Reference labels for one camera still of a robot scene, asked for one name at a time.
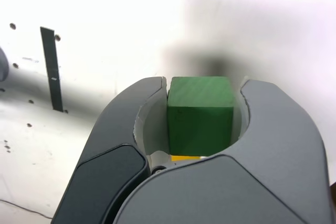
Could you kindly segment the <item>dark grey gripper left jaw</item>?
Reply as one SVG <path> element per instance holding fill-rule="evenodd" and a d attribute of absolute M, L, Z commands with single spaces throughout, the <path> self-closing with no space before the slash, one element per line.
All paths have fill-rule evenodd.
<path fill-rule="evenodd" d="M 144 78 L 119 93 L 98 117 L 52 219 L 113 223 L 125 199 L 151 176 L 149 157 L 167 155 L 164 77 Z"/>

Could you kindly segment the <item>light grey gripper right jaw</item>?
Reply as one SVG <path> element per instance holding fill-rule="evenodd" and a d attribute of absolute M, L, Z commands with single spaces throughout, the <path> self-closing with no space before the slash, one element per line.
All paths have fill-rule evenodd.
<path fill-rule="evenodd" d="M 240 89 L 244 132 L 229 148 L 142 182 L 115 223 L 331 223 L 326 151 L 309 114 L 275 84 Z"/>

